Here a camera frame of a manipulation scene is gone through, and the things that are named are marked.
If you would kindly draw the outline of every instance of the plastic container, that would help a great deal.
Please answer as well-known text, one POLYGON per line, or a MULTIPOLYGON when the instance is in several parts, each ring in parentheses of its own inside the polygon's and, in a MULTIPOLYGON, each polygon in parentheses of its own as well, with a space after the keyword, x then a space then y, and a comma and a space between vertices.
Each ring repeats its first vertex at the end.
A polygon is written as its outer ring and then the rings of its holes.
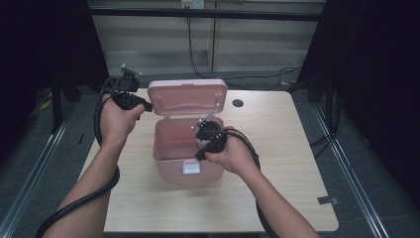
MULTIPOLYGON (((153 81, 148 95, 156 115, 163 116, 155 128, 154 159, 166 180, 216 179, 224 169, 208 161, 198 162, 195 133, 191 127, 216 108, 223 110, 227 86, 222 79, 185 79, 153 81)), ((211 116, 224 128, 223 120, 211 116)))

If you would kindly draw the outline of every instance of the person's right hand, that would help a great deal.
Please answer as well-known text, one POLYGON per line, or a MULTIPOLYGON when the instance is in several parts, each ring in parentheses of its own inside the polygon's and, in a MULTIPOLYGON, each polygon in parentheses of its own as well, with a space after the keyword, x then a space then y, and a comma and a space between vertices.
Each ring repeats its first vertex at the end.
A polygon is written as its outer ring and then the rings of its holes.
POLYGON ((223 152, 206 152, 205 156, 209 162, 219 164, 226 171, 234 173, 240 177, 244 173, 258 170, 253 156, 248 150, 247 146, 244 144, 244 142, 234 136, 228 136, 225 150, 223 152))

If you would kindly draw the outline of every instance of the table surface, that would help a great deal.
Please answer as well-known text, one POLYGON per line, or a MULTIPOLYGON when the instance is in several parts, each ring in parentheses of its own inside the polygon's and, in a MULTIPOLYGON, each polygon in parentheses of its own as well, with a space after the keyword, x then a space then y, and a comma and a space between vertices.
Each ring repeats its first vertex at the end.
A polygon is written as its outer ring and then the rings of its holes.
MULTIPOLYGON (((149 98, 145 89, 137 94, 149 98)), ((260 155, 262 173, 317 231, 334 231, 338 221, 327 196, 290 94, 230 90, 217 115, 242 131, 260 155), (234 99, 244 101, 235 107, 234 99)), ((155 125, 144 113, 119 161, 120 182, 112 190, 106 232, 262 232, 255 199, 236 175, 214 181, 170 182, 160 177, 153 158, 155 125)), ((93 143, 82 172, 99 147, 93 143)))

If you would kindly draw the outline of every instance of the open lid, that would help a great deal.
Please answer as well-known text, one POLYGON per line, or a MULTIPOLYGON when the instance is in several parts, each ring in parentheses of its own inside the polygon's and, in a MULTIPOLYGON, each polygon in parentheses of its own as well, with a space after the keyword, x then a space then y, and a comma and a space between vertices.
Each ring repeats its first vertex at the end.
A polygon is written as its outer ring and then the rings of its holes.
POLYGON ((148 95, 159 116, 207 114, 223 111, 228 87, 222 79, 184 79, 153 81, 148 95))

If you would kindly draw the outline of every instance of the wall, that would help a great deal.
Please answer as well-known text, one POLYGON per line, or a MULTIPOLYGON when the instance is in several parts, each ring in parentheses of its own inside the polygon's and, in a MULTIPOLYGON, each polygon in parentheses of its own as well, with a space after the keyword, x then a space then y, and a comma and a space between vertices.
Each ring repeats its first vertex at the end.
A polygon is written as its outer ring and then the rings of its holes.
MULTIPOLYGON (((180 8, 180 1, 90 0, 90 6, 180 8)), ((321 13, 323 0, 205 1, 205 9, 321 13)), ((94 16, 111 75, 124 62, 143 74, 191 72, 187 20, 94 16)), ((303 64, 317 23, 191 19, 198 71, 278 70, 303 64)))

